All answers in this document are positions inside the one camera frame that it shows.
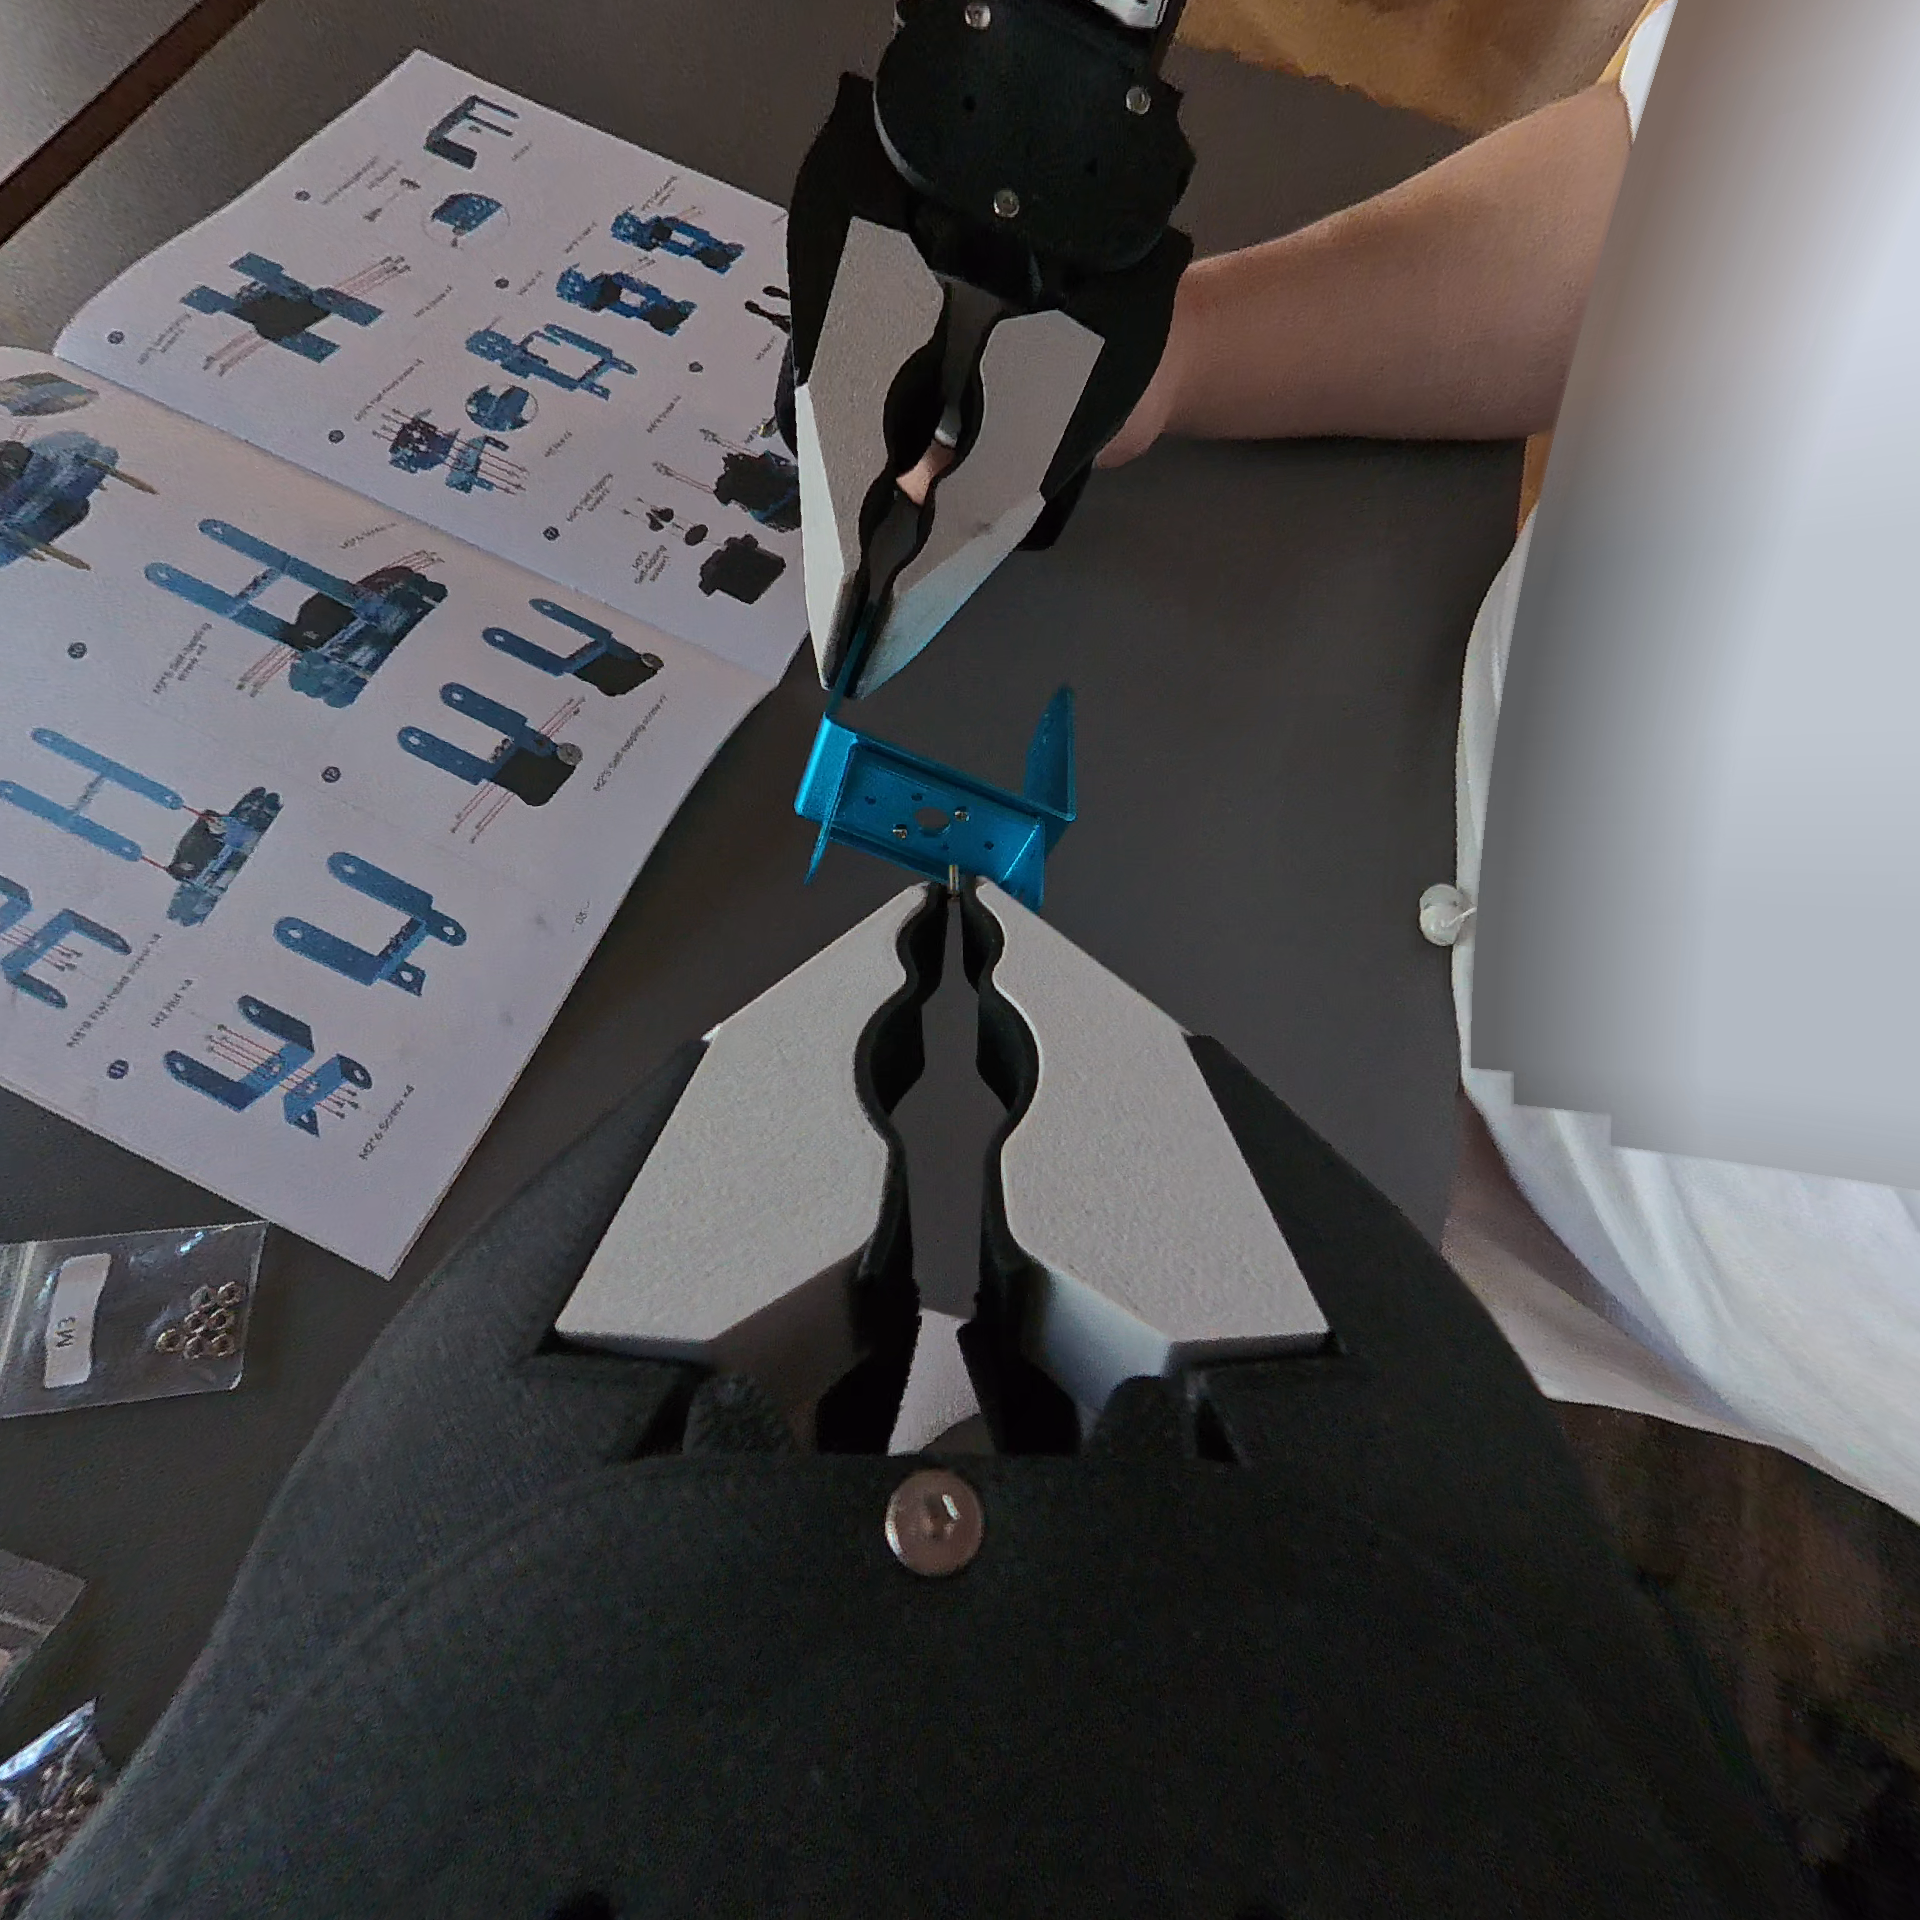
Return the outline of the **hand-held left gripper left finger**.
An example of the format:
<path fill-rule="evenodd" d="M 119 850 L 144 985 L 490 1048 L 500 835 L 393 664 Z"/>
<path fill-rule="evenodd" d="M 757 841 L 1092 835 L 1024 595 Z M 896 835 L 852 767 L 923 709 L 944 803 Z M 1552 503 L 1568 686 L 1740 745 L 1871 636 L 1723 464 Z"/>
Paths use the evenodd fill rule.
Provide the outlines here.
<path fill-rule="evenodd" d="M 719 1022 L 551 1335 L 741 1374 L 814 1446 L 887 1446 L 922 1352 L 896 1101 L 932 985 L 944 886 L 900 886 Z"/>

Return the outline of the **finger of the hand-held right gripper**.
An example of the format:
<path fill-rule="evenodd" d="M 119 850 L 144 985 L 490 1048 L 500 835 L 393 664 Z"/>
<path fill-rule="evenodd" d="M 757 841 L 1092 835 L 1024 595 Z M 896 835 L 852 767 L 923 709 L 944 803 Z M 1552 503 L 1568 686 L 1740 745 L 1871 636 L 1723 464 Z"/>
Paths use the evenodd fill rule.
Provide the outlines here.
<path fill-rule="evenodd" d="M 1102 367 L 1102 338 L 1066 316 L 1009 316 L 978 360 L 978 441 L 944 459 L 922 499 L 907 554 L 887 569 L 859 699 L 880 699 L 923 636 L 1021 554 L 1042 525 L 1042 472 Z"/>
<path fill-rule="evenodd" d="M 907 236 L 852 213 L 814 376 L 797 381 L 804 617 L 838 699 L 880 699 L 923 650 L 932 503 L 900 525 L 896 488 L 923 459 L 923 434 L 896 459 L 922 381 L 944 381 L 944 281 Z"/>

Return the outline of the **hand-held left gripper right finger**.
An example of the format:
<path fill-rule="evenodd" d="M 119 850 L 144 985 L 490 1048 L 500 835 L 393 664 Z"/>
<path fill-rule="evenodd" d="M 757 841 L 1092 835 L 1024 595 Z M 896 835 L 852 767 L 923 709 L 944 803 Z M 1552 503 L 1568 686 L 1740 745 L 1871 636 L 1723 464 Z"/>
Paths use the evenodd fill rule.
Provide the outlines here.
<path fill-rule="evenodd" d="M 960 1327 L 992 1446 L 1066 1459 L 1114 1385 L 1312 1359 L 1332 1327 L 1191 1034 L 989 881 L 960 961 L 1004 1101 Z"/>

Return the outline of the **blue metal U bracket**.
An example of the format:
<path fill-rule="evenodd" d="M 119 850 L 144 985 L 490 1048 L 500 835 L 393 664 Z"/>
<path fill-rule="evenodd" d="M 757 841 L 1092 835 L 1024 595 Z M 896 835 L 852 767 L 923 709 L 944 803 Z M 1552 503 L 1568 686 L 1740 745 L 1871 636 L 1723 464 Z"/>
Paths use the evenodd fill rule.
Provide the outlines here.
<path fill-rule="evenodd" d="M 826 707 L 797 787 L 797 816 L 820 827 L 804 881 L 820 881 L 826 841 L 852 841 L 907 881 L 989 881 L 1009 900 L 1042 913 L 1042 861 L 1072 827 L 1072 699 L 1056 686 L 1042 707 L 1021 792 L 842 725 Z"/>

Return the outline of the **person's right forearm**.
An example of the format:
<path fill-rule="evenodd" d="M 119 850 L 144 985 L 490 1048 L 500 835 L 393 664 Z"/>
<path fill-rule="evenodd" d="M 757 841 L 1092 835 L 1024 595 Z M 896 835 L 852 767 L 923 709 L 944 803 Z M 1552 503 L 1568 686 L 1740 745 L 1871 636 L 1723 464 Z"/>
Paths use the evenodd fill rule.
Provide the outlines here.
<path fill-rule="evenodd" d="M 1591 82 L 1368 207 L 1184 264 L 1170 360 L 1102 449 L 1552 434 L 1630 107 Z"/>

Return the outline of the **dark grey desk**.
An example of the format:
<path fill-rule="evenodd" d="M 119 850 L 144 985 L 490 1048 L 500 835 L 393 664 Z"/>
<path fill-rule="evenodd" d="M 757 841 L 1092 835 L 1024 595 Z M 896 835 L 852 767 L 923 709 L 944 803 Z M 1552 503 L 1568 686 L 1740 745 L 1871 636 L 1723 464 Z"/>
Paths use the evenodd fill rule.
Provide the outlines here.
<path fill-rule="evenodd" d="M 887 0 L 265 0 L 11 236 L 0 338 L 48 352 L 93 292 L 239 196 L 402 50 L 789 196 L 887 21 Z M 1457 664 L 1518 543 L 1518 488 L 1518 449 L 1152 449 L 852 709 L 1021 781 L 1042 699 L 1072 686 L 1072 827 L 1042 922 L 1220 1034 L 1425 1232 L 1457 1180 L 1457 1011 L 1412 895 L 1457 870 Z M 804 658 L 670 816 L 397 1287 L 274 1232 L 239 1389 L 0 1420 L 0 1538 L 86 1571 L 86 1603 L 0 1703 L 0 1753 L 97 1703 L 105 1765 L 131 1765 L 290 1459 L 402 1288 L 670 1045 L 900 886 L 859 850 L 826 850 L 804 886 L 814 725 Z"/>

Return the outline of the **person's right hand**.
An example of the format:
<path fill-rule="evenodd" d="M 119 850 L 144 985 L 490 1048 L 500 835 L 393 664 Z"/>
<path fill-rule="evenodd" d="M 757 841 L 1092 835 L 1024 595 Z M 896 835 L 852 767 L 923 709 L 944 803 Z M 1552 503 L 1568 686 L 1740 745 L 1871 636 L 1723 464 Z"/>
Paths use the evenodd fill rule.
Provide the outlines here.
<path fill-rule="evenodd" d="M 978 434 L 972 434 L 960 418 L 944 418 L 932 441 L 923 441 L 923 459 L 922 459 L 907 472 L 896 472 L 896 488 L 900 488 L 907 503 L 923 503 L 932 479 L 944 479 L 954 464 L 972 464 L 972 449 L 978 449 Z"/>

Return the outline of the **white instruction booklet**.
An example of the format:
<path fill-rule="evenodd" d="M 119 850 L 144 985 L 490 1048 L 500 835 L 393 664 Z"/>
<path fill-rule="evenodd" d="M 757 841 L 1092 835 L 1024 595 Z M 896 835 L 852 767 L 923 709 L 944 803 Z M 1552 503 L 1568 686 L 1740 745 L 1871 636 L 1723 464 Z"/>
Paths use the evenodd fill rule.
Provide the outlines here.
<path fill-rule="evenodd" d="M 0 1086 L 397 1274 L 804 650 L 789 213 L 402 62 L 0 360 Z"/>

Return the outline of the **person's white shirt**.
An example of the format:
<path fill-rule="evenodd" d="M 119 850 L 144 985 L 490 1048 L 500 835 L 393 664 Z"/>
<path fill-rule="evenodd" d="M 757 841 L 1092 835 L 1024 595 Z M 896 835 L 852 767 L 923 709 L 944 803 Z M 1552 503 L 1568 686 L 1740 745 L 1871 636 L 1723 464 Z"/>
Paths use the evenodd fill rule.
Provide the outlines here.
<path fill-rule="evenodd" d="M 1920 1193 L 1624 1149 L 1475 1061 L 1464 1113 L 1544 1232 L 1475 1258 L 1544 1403 L 1740 1432 L 1920 1514 Z"/>

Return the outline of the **group of small screw bags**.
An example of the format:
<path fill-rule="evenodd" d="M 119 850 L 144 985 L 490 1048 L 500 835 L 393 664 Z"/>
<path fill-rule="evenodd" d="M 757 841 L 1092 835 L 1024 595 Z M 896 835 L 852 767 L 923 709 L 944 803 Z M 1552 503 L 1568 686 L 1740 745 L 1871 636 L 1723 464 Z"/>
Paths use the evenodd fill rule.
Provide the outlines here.
<path fill-rule="evenodd" d="M 0 1247 L 0 1414 L 239 1389 L 265 1228 L 76 1232 Z M 86 1838 L 119 1765 L 76 1703 L 0 1765 L 0 1909 Z"/>

